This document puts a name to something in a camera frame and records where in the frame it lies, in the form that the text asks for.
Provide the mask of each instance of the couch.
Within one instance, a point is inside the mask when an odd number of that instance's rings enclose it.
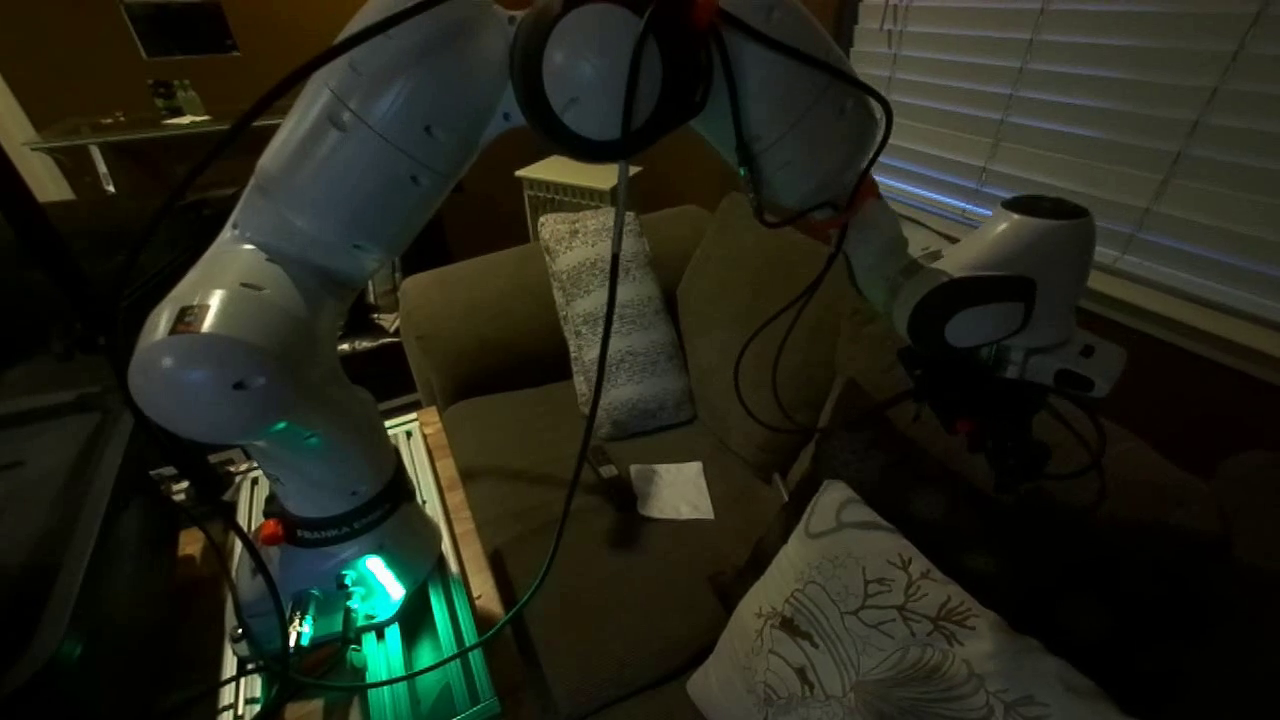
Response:
[[[443,416],[508,603],[536,582],[556,546],[556,568],[517,626],[525,654],[517,703],[528,714],[696,714],[682,680],[794,524],[788,492],[815,472],[871,475],[858,492],[908,537],[918,532],[936,558],[947,558],[954,537],[966,540],[947,571],[1005,607],[1007,571],[993,568],[1007,568],[1001,555],[1007,537],[974,540],[984,537],[974,528],[1005,528],[1005,504],[987,504],[980,484],[984,467],[922,411],[876,416],[871,432],[858,424],[908,376],[893,330],[843,272],[826,272],[793,330],[773,324],[743,350],[743,383],[732,383],[743,339],[820,272],[826,248],[793,229],[758,229],[743,197],[710,211],[691,202],[644,211],[638,229],[682,345],[696,421],[601,440],[570,495],[562,545],[556,545],[556,518],[582,411],[538,248],[520,244],[431,266],[401,288],[401,336],[418,399]],[[864,455],[850,460],[858,467],[838,460],[838,448],[866,440],[880,460],[894,448],[893,472],[884,464],[866,472]],[[701,460],[716,518],[638,518],[633,495],[594,472],[594,460]],[[1103,467],[1107,528],[1159,524],[1186,532],[1196,546],[1215,546],[1221,524],[1201,480],[1122,426],[1110,426]],[[939,475],[961,475],[954,488],[974,488],[980,504],[966,504],[966,492],[947,495],[951,484],[936,484]]]

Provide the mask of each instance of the wire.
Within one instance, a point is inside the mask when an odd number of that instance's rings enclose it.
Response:
[[[176,501],[170,506],[178,506],[178,512],[201,528],[201,537],[213,545],[213,555],[214,555],[214,568],[218,568],[218,574],[222,574],[222,586],[227,586],[236,622],[249,626],[249,622],[244,622],[244,599],[238,599],[238,586],[236,586],[236,571],[227,568],[222,545],[214,540],[214,532],[202,524],[202,514],[201,514],[196,506],[188,506],[188,504],[178,504],[178,501]],[[281,582],[273,578],[266,558],[259,555],[259,546],[250,545],[250,537],[249,537],[236,518],[227,518],[227,514],[218,514],[218,512],[214,512],[214,518],[238,540],[238,546],[250,555],[254,571],[264,574],[266,594],[273,594],[273,607],[277,607],[281,654],[287,654],[282,594],[281,594]],[[277,675],[281,689],[282,689],[282,680],[287,680],[287,670],[282,670],[281,659],[264,659],[264,669],[238,669],[238,670],[231,670],[231,675],[222,675],[222,680],[214,680],[214,685],[208,685],[208,689],[196,689],[188,699],[178,699],[178,703],[170,703],[170,709],[159,709],[159,714],[176,714],[176,712],[184,712],[188,703],[196,703],[201,695],[218,693],[218,689],[227,689],[227,685],[236,685],[236,680],[244,680],[244,675]]]
[[[652,31],[652,11],[644,14],[638,35],[635,35],[633,55],[628,55],[622,137],[633,131],[633,110],[635,110],[633,105],[635,105],[635,88],[638,88],[638,47],[644,47],[647,31]],[[553,578],[553,568],[560,558],[562,532],[566,532],[566,518],[570,518],[570,501],[574,501],[574,488],[580,488],[586,455],[591,455],[601,399],[605,399],[608,345],[611,345],[611,318],[617,318],[617,282],[620,282],[620,254],[622,254],[628,177],[633,173],[628,173],[628,158],[622,158],[620,165],[620,178],[617,178],[608,290],[605,290],[591,403],[586,403],[586,416],[582,416],[582,432],[580,432],[580,444],[574,444],[570,475],[566,475],[566,488],[562,488],[562,501],[560,501],[560,514],[556,514],[556,532],[553,532],[553,545],[547,545],[547,555],[545,555],[538,571],[533,574],[533,582],[520,591],[520,599],[482,637],[474,637],[473,643],[465,643],[465,648],[457,648],[457,653],[449,653],[449,654],[438,654],[438,659],[431,659],[425,669],[412,669],[412,670],[401,670],[401,675],[385,675],[385,680],[358,680],[358,685],[337,685],[337,680],[317,680],[317,675],[292,670],[292,680],[301,689],[371,693],[371,689],[407,685],[416,675],[428,675],[428,670],[437,670],[443,662],[457,662],[457,659],[473,654],[474,648],[492,643],[498,631],[508,631],[528,612],[528,603],[545,591],[545,582]]]
[[[170,218],[170,211],[188,199],[188,191],[196,189],[196,178],[218,158],[227,155],[227,148],[259,120],[266,115],[282,95],[292,95],[309,76],[317,76],[324,63],[365,47],[368,38],[378,38],[385,31],[438,8],[443,0],[418,0],[418,5],[407,5],[385,18],[371,18],[365,26],[354,26],[351,35],[326,45],[324,53],[309,55],[302,63],[294,63],[292,72],[282,72],[266,92],[259,92],[218,137],[214,145],[170,184],[170,191],[154,202],[152,218],[145,223],[145,233],[136,235],[136,244],[124,250],[124,264],[121,264],[121,290],[114,290],[114,318],[129,324],[129,307],[130,307],[130,295],[140,290],[136,282],[136,264],[147,254],[147,248],[159,241],[159,229]],[[121,350],[129,345],[124,336],[129,329],[114,329],[114,365],[121,365]]]
[[[871,148],[864,173],[884,155],[886,137],[893,137],[893,105],[886,105],[871,82],[864,82],[864,78],[850,76],[847,66],[830,66],[826,59],[815,59],[815,55],[793,47],[793,45],[779,45],[776,35],[743,22],[741,14],[732,14],[732,11],[723,11],[723,8],[719,8],[719,14],[723,14],[728,26],[743,31],[746,38],[754,38],[754,45],[763,45],[763,47],[773,47],[773,53],[804,63],[804,66],[815,66],[820,76],[830,76],[830,78],[838,78],[838,82],[847,82],[847,88],[854,88],[854,92],[864,92],[864,95],[871,95],[871,105],[880,107],[884,128],[880,128],[880,137],[876,137],[876,148]],[[716,55],[719,55],[719,76],[723,76],[723,95],[728,95],[737,155],[741,155],[743,177],[746,177],[746,189],[752,189],[752,211],[754,211],[754,218],[758,218],[763,229],[783,229],[783,223],[794,223],[794,218],[804,218],[804,217],[811,217],[811,211],[838,208],[843,199],[823,199],[823,202],[815,202],[815,208],[808,208],[808,211],[793,211],[793,217],[783,217],[783,218],[773,218],[773,217],[763,211],[763,202],[758,202],[758,168],[754,168],[754,150],[752,150],[752,145],[746,145],[743,107],[741,107],[741,78],[737,78],[737,66],[732,66],[732,55],[728,55],[728,45],[723,45],[719,31],[716,31]],[[758,426],[768,426],[768,432],[811,432],[811,424],[798,421],[798,416],[788,406],[783,393],[779,393],[779,365],[783,365],[783,350],[788,350],[788,345],[793,345],[804,310],[811,307],[820,282],[826,281],[826,272],[837,266],[838,254],[843,254],[843,250],[838,250],[838,241],[837,241],[830,250],[826,250],[826,260],[823,260],[823,266],[820,266],[793,300],[783,300],[773,317],[763,317],[763,324],[754,324],[754,329],[746,330],[746,339],[741,345],[741,350],[737,350],[737,360],[732,360],[732,393],[737,393],[737,403],[743,406],[743,416],[746,416],[752,424],[758,424]],[[788,317],[788,329],[783,329],[783,336],[779,336],[779,345],[776,345],[776,350],[773,350],[773,366],[768,366],[768,393],[773,393],[776,411],[783,416],[783,424],[776,424],[776,421],[763,421],[763,416],[752,406],[752,399],[746,399],[746,393],[743,393],[743,360],[746,360],[746,350],[763,339],[763,330],[768,330],[776,318],[783,318],[783,317]]]
[[[1082,480],[1082,475],[1094,475],[1092,495],[1080,504],[1080,512],[1094,512],[1107,501],[1107,467],[1103,467],[1103,460],[1107,460],[1107,424],[1101,421],[1101,411],[1092,403],[1082,403],[1071,393],[1048,387],[1048,396],[1066,399],[1092,424],[1092,440],[1059,406],[1044,403],[1048,416],[1086,450],[1086,460],[1080,467],[1066,467],[1066,472],[1044,472],[1038,480]]]

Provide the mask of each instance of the white paper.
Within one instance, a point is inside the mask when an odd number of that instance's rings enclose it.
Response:
[[[716,518],[709,475],[701,460],[686,464],[633,464],[635,512],[647,518]]]

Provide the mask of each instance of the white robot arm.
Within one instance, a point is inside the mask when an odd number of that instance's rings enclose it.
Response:
[[[349,31],[407,5],[368,0]],[[794,0],[719,11],[710,0],[533,11],[443,0],[317,72],[129,366],[154,424],[238,444],[277,484],[282,599],[331,586],[368,551],[407,586],[431,571],[437,528],[331,349],[365,281],[412,244],[474,150],[525,120],[591,158],[691,125],[776,211],[838,208],[886,131],[884,105]]]

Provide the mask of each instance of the window blinds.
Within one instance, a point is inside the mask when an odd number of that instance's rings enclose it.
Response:
[[[864,0],[850,66],[894,105],[894,208],[1066,197],[1101,266],[1280,324],[1270,0]]]

